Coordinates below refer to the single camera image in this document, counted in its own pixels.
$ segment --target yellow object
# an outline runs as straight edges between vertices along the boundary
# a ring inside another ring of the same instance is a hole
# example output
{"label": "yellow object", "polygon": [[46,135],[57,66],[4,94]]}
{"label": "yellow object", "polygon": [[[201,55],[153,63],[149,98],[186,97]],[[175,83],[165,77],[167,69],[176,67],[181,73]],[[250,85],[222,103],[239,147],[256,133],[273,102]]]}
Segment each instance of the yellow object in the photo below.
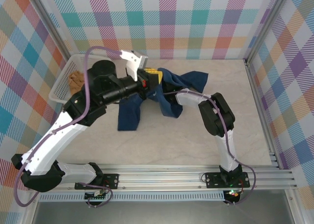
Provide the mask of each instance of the yellow object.
{"label": "yellow object", "polygon": [[145,72],[150,73],[150,74],[158,74],[158,82],[161,83],[161,80],[162,80],[161,71],[158,71],[157,69],[154,69],[154,68],[145,68]]}

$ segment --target colorful plaid backdrop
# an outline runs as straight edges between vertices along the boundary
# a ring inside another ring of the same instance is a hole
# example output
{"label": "colorful plaid backdrop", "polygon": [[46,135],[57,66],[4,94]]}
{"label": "colorful plaid backdrop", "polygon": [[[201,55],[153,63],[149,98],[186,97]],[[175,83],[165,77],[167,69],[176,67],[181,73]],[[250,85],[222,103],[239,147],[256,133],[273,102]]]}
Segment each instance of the colorful plaid backdrop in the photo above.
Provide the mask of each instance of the colorful plaid backdrop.
{"label": "colorful plaid backdrop", "polygon": [[224,59],[244,57],[275,0],[42,1],[72,53],[101,45],[157,59]]}
{"label": "colorful plaid backdrop", "polygon": [[[0,223],[17,223],[13,199],[15,153],[34,146],[54,122],[60,105],[48,100],[65,65],[29,0],[0,0]],[[25,195],[22,183],[20,196]]]}
{"label": "colorful plaid backdrop", "polygon": [[287,0],[252,64],[284,167],[314,218],[314,0]]}

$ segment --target beige floor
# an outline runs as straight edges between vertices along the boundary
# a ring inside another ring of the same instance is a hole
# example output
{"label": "beige floor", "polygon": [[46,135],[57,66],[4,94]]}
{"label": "beige floor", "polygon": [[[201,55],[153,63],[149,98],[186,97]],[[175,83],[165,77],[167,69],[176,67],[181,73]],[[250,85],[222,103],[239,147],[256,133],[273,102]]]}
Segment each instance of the beige floor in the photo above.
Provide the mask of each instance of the beige floor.
{"label": "beige floor", "polygon": [[[124,73],[125,61],[116,60]],[[176,74],[191,70],[209,73],[204,93],[220,92],[235,114],[235,147],[240,161],[270,165],[268,149],[242,60],[149,60]],[[204,128],[197,109],[184,107],[178,119],[164,117],[158,103],[146,100],[135,132],[117,131],[118,106],[75,138],[59,156],[68,163],[151,165],[218,165],[214,137]]]}

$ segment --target basket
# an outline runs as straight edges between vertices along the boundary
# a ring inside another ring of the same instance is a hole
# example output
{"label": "basket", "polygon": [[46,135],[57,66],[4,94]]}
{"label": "basket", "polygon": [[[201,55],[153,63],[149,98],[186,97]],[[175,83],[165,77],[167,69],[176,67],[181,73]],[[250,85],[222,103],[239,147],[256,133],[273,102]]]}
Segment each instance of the basket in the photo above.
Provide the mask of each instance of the basket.
{"label": "basket", "polygon": [[[83,54],[76,54],[70,57],[70,59],[62,69],[59,77],[53,84],[53,87],[51,88],[51,91],[49,93],[49,99],[51,99],[52,101],[56,101],[58,103],[65,104],[71,98],[68,77],[71,73],[75,71],[83,72],[84,57],[85,55]],[[104,56],[89,55],[87,62],[88,69],[91,68],[93,64],[99,60],[111,59]]]}

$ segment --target navy towel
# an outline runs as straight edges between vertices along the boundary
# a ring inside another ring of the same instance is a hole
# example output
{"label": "navy towel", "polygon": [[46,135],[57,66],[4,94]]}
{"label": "navy towel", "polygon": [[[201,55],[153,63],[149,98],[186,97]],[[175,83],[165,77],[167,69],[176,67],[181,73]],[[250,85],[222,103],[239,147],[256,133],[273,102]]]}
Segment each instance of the navy towel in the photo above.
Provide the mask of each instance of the navy towel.
{"label": "navy towel", "polygon": [[[194,88],[202,93],[207,82],[208,74],[192,71],[178,76],[167,69],[159,68],[162,71],[162,82],[170,83],[183,88]],[[161,112],[164,116],[178,118],[182,113],[182,105],[168,102],[162,91],[162,82],[151,92],[147,98],[159,102]],[[122,100],[119,105],[118,131],[135,131],[140,121],[140,106],[143,99],[138,95],[131,96],[128,100]]]}

